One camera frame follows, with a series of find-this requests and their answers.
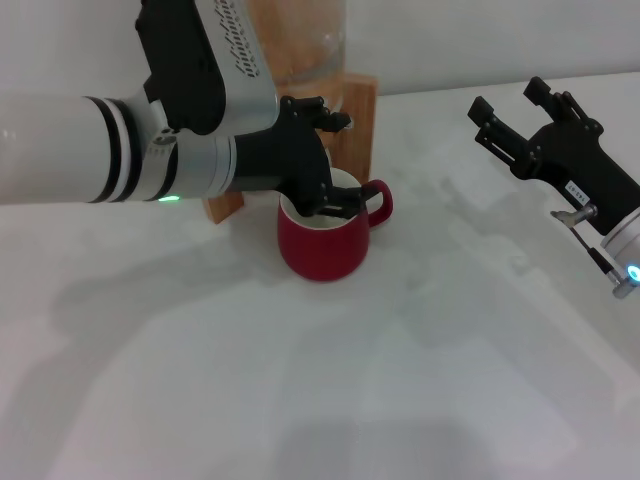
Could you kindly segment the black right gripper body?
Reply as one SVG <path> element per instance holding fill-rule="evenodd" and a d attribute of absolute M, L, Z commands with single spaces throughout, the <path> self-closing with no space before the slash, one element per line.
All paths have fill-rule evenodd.
<path fill-rule="evenodd" d="M 514 175 L 541 180 L 579 207 L 567 189 L 574 183 L 598 210 L 590 224 L 607 235 L 639 207 L 639 184 L 603 151 L 600 135 L 577 122 L 548 124 L 527 142 L 514 163 Z"/>

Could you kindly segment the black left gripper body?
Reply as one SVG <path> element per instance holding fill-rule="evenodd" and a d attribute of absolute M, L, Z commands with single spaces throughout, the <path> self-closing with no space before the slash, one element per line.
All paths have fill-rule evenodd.
<path fill-rule="evenodd" d="M 286 112 L 280 110 L 272 127 L 234 141 L 234 192 L 275 191 L 299 213 L 303 196 L 321 184 L 331 185 L 328 158 L 315 129 Z"/>

